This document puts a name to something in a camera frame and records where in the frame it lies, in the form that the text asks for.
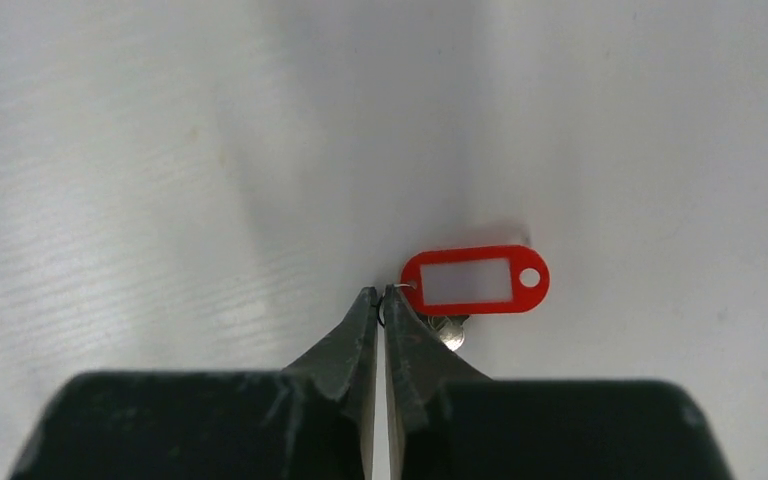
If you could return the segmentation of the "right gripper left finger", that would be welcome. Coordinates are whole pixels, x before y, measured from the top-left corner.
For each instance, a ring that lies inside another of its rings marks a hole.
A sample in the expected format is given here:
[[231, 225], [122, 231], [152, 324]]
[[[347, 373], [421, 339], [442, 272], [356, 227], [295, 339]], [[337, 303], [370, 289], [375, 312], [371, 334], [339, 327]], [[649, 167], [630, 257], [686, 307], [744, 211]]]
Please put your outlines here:
[[377, 303], [279, 370], [90, 371], [45, 406], [13, 479], [366, 479]]

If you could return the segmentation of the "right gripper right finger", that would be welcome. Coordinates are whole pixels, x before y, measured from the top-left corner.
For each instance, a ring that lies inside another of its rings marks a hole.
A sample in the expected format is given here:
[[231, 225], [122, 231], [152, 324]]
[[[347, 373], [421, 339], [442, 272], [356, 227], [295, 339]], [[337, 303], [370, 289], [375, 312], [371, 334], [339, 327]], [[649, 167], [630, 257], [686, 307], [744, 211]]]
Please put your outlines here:
[[381, 300], [394, 479], [729, 479], [698, 405], [660, 380], [496, 380], [403, 291]]

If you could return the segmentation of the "red tag key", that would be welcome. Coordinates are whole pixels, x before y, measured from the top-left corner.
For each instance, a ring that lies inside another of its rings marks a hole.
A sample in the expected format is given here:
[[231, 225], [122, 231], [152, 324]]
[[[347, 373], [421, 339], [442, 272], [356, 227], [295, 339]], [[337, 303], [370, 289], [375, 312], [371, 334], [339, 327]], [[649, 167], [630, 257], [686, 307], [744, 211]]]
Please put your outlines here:
[[536, 250], [504, 244], [422, 251], [405, 262], [393, 287], [420, 323], [456, 351], [466, 320], [532, 311], [550, 285], [549, 266]]

